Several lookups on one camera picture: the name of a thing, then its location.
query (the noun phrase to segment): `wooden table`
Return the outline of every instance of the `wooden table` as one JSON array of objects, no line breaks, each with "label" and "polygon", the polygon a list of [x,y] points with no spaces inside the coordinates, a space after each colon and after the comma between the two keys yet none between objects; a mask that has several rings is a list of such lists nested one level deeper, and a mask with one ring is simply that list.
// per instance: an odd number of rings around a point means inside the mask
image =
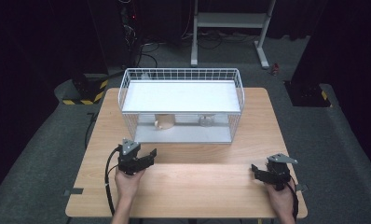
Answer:
[{"label": "wooden table", "polygon": [[[254,179],[251,164],[266,169],[267,157],[288,155],[268,93],[245,88],[245,107],[232,144],[142,144],[138,157],[158,150],[147,169],[131,209],[131,217],[275,217],[268,193]],[[117,104],[118,89],[106,92],[99,117],[66,207],[69,217],[110,217],[104,167],[112,150],[130,134]],[[117,154],[111,167],[117,164]],[[293,166],[289,164],[296,181]],[[117,201],[110,173],[113,201]],[[301,192],[298,217],[308,214]]]}]

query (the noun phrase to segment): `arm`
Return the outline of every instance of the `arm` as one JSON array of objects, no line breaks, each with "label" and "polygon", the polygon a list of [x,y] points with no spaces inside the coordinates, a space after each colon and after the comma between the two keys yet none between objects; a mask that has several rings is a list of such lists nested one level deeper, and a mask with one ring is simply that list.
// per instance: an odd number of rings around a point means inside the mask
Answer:
[{"label": "arm", "polygon": [[[295,189],[295,184],[290,180],[288,184]],[[269,193],[270,204],[279,218],[281,224],[295,224],[293,217],[293,194],[287,185],[283,190],[277,191],[273,185],[265,184]]]},{"label": "arm", "polygon": [[139,188],[140,179],[145,170],[135,175],[126,175],[116,168],[116,186],[118,191],[118,202],[116,212],[113,215],[112,224],[128,224],[131,207]]}]

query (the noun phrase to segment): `gray carpet floor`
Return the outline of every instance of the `gray carpet floor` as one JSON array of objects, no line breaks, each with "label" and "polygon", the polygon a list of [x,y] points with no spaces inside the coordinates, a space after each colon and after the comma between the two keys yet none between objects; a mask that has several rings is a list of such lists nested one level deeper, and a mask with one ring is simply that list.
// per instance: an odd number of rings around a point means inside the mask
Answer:
[{"label": "gray carpet floor", "polygon": [[[199,67],[238,68],[244,87],[268,90],[289,155],[299,161],[295,172],[309,209],[298,223],[371,223],[371,163],[344,117],[331,86],[322,84],[332,107],[292,106],[284,80],[290,80],[308,39],[267,38],[264,51],[280,73],[261,68],[253,37],[239,36],[199,44]],[[190,42],[182,47],[151,44],[144,52],[158,67],[190,67]],[[143,56],[140,67],[155,67]],[[107,89],[119,87],[122,77],[109,79]],[[59,104],[42,124],[0,186],[0,224],[3,223],[109,223],[110,218],[69,218],[66,191],[71,189],[85,153],[97,105],[63,105],[70,80],[53,92]],[[243,223],[257,223],[244,219]]]}]

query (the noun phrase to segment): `light wood surface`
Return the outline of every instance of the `light wood surface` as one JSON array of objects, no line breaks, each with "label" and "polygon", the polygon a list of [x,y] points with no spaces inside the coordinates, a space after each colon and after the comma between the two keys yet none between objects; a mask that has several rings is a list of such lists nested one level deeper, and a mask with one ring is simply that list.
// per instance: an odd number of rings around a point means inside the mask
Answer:
[{"label": "light wood surface", "polygon": [[[288,155],[268,93],[245,88],[245,107],[232,144],[142,144],[138,156],[156,148],[131,210],[132,217],[275,217],[268,193],[254,179],[251,164],[266,169],[267,157]],[[99,117],[66,207],[69,217],[110,217],[104,167],[112,150],[131,138],[117,104],[118,89],[106,92]],[[111,166],[117,164],[117,154]],[[293,166],[289,164],[296,181]],[[117,189],[110,173],[114,203]],[[301,192],[298,217],[308,214]]]}]

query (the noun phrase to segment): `white wire rack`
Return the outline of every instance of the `white wire rack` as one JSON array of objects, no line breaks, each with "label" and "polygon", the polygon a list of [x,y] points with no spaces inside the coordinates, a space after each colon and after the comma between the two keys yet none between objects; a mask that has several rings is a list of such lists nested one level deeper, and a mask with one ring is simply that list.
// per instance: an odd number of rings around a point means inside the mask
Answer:
[{"label": "white wire rack", "polygon": [[[244,92],[235,68],[130,68],[124,73],[118,105],[134,141],[231,143]],[[157,130],[156,114],[174,114],[175,125]],[[201,115],[213,115],[213,125],[201,126]]]}]

